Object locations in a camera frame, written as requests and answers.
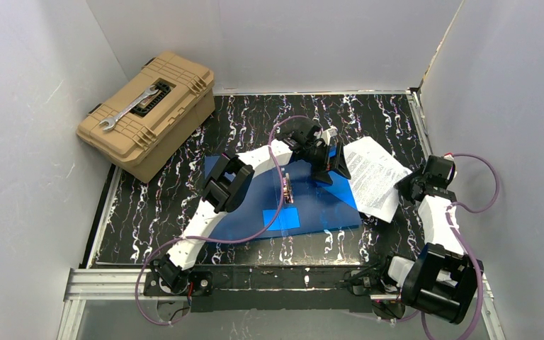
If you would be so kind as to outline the white printed paper files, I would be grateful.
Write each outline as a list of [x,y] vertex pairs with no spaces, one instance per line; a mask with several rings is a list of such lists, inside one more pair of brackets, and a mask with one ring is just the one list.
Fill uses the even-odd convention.
[[348,143],[344,154],[358,211],[392,222],[400,201],[395,184],[412,171],[369,136]]

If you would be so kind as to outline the blue plastic folder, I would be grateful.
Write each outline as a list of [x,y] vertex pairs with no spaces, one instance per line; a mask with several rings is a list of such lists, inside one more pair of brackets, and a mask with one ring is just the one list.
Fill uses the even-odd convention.
[[[349,181],[330,172],[333,184],[313,180],[305,161],[289,163],[290,150],[274,142],[237,155],[255,171],[246,197],[232,212],[215,214],[201,201],[194,217],[199,232],[221,240],[263,239],[350,229],[360,225]],[[282,177],[290,174],[294,203],[283,201]]]

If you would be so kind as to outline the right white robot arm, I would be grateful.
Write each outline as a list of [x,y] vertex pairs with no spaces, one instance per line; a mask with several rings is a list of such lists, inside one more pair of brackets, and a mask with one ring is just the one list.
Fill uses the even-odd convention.
[[453,233],[456,196],[448,186],[454,176],[453,159],[431,155],[397,182],[397,192],[417,206],[425,245],[415,260],[393,256],[386,274],[399,288],[403,305],[459,324],[477,292],[483,264],[472,261]]

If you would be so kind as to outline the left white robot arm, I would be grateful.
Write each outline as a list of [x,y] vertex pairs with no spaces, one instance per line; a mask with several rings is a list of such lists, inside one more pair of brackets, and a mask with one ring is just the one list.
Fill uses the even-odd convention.
[[188,293],[189,273],[206,242],[214,242],[211,233],[229,213],[234,212],[247,196],[251,182],[257,176],[275,170],[280,181],[278,206],[273,217],[255,234],[238,239],[237,243],[251,241],[263,234],[278,218],[290,197],[289,180],[282,168],[292,162],[310,164],[312,179],[331,184],[331,173],[345,179],[351,177],[346,165],[342,142],[331,144],[337,128],[323,129],[308,117],[300,116],[300,124],[276,135],[280,123],[273,126],[268,143],[257,149],[238,154],[222,154],[205,180],[198,208],[181,235],[164,244],[166,253],[159,259],[150,255],[145,266],[158,284],[166,286],[171,294]]

